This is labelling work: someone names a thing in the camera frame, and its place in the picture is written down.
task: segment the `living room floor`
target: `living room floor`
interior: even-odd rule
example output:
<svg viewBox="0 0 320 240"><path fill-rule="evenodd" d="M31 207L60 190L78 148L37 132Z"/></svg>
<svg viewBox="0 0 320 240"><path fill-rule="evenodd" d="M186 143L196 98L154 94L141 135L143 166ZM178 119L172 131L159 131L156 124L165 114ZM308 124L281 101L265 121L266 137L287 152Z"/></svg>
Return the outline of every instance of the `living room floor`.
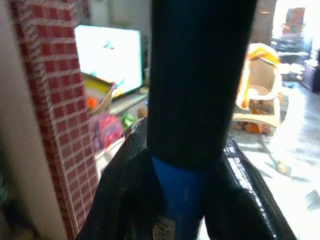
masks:
<svg viewBox="0 0 320 240"><path fill-rule="evenodd" d="M320 236L320 96L286 83L286 116L273 136L231 129L258 168L298 240ZM283 173L277 171L279 161Z"/></svg>

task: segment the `blue pole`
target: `blue pole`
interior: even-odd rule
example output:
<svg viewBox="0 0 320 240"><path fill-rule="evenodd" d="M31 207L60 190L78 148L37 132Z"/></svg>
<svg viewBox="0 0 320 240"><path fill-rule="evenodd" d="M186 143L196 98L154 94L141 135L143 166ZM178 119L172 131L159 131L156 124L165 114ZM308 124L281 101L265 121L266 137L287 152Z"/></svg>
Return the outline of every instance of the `blue pole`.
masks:
<svg viewBox="0 0 320 240"><path fill-rule="evenodd" d="M147 145L163 194L154 239L192 240L223 153L257 0L153 0Z"/></svg>

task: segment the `label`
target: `label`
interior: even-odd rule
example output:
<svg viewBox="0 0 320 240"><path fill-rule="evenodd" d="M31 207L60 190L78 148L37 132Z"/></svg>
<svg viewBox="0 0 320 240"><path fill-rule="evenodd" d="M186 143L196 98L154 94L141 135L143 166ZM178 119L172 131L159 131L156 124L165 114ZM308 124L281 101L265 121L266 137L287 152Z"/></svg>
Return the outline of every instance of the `label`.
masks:
<svg viewBox="0 0 320 240"><path fill-rule="evenodd" d="M175 240L176 223L158 215L153 228L154 240Z"/></svg>

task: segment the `television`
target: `television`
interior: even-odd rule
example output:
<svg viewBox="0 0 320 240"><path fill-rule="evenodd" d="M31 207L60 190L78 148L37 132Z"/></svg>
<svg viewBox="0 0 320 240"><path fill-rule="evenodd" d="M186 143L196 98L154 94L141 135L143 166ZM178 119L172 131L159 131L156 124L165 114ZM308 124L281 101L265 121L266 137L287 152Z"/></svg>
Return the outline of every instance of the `television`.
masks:
<svg viewBox="0 0 320 240"><path fill-rule="evenodd" d="M78 25L74 34L81 72L113 84L114 97L142 85L139 31Z"/></svg>

